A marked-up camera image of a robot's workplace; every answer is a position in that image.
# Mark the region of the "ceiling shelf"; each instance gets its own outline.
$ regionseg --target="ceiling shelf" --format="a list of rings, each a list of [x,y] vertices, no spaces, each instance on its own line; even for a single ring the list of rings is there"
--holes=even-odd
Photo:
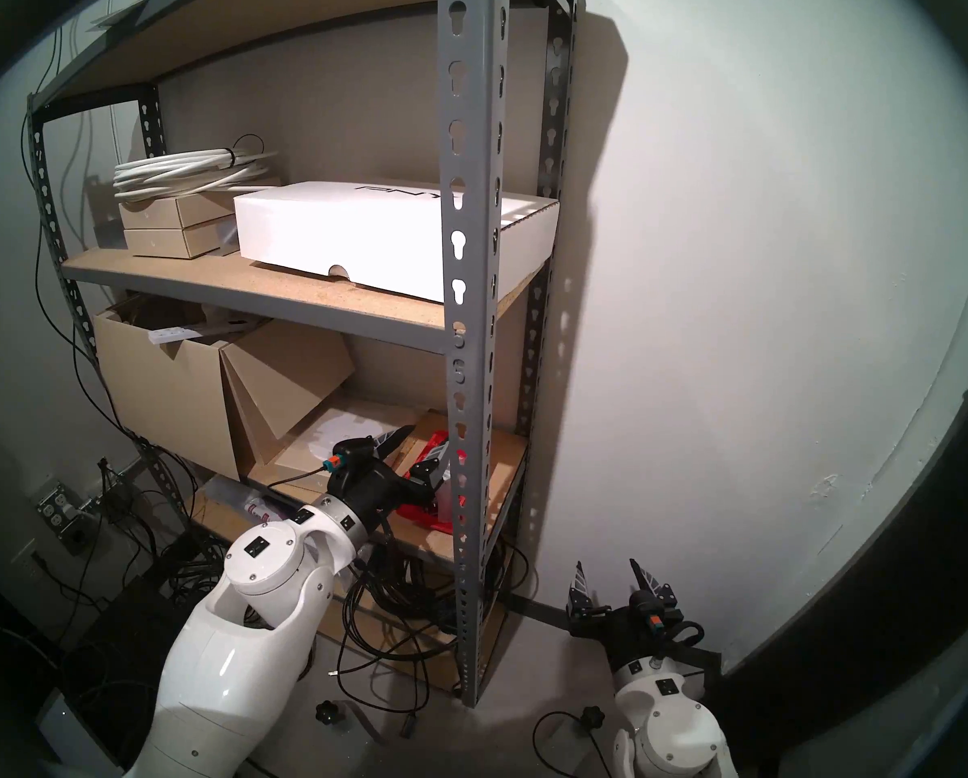
[[[567,9],[567,0],[556,0]],[[73,59],[34,101],[155,83],[221,57],[344,24],[435,13],[436,0],[147,0]]]

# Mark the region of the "shelf edge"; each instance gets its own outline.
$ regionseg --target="shelf edge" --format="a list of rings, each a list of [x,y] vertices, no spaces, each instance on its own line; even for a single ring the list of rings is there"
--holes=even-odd
[[[62,269],[66,278],[75,281],[101,284],[116,289],[133,289],[139,293],[150,293],[180,301],[223,306],[226,309],[275,317],[282,321],[332,329],[343,334],[393,342],[431,352],[431,354],[443,354],[448,342],[443,328],[396,321],[391,317],[353,312],[320,304],[301,303],[263,293],[245,293],[220,286],[88,269],[88,267],[78,267],[75,263],[71,264],[71,259],[64,261]]]

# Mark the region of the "particleboard shelf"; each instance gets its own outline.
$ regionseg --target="particleboard shelf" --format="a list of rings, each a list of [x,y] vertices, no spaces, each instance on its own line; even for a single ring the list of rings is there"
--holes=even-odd
[[[436,354],[446,352],[449,337],[443,304],[385,293],[342,278],[264,265],[238,252],[177,259],[93,248],[64,261],[63,275],[373,337]],[[499,316],[534,276],[530,274],[499,301]]]

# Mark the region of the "black label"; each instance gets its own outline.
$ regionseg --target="black label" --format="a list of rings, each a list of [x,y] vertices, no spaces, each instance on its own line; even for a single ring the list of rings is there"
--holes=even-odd
[[[247,544],[247,546],[243,547],[243,552],[246,552],[247,555],[251,557],[257,557],[268,547],[269,547],[269,542],[263,539],[260,535],[258,535],[256,539],[253,539]]]

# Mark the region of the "small brown box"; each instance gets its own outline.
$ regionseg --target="small brown box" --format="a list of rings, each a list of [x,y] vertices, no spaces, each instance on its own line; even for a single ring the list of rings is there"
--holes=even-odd
[[[196,258],[237,239],[235,215],[188,228],[124,228],[127,249],[135,256]]]

